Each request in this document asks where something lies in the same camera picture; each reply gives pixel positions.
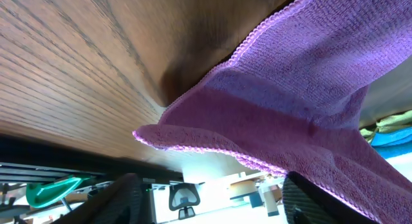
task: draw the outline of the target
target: black chair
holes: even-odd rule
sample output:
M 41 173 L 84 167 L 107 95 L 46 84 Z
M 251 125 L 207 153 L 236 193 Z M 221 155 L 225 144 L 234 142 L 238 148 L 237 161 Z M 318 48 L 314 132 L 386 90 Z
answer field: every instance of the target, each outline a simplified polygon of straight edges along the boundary
M 283 204 L 289 224 L 377 224 L 297 172 L 290 172 L 286 177 L 283 184 Z
M 53 224 L 136 224 L 140 217 L 142 187 L 135 174 L 126 174 Z
M 170 186 L 169 209 L 179 210 L 179 220 L 193 218 L 196 213 L 192 206 L 200 204 L 200 197 L 195 184 L 181 183 Z

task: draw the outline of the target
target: wooden table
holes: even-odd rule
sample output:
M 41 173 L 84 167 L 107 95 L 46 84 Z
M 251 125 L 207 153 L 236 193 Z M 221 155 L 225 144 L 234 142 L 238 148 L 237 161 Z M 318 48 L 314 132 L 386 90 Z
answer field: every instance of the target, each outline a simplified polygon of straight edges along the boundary
M 247 170 L 222 154 L 157 151 L 131 132 L 293 0 L 0 0 L 0 132 L 183 171 Z

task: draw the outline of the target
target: purple towel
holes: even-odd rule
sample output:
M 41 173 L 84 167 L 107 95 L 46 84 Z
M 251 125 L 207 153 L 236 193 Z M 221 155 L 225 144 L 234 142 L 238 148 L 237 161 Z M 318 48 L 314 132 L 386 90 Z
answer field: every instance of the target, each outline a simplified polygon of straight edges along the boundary
M 296 0 L 133 134 L 297 171 L 375 221 L 412 223 L 412 183 L 358 132 L 368 84 L 411 54 L 412 0 Z

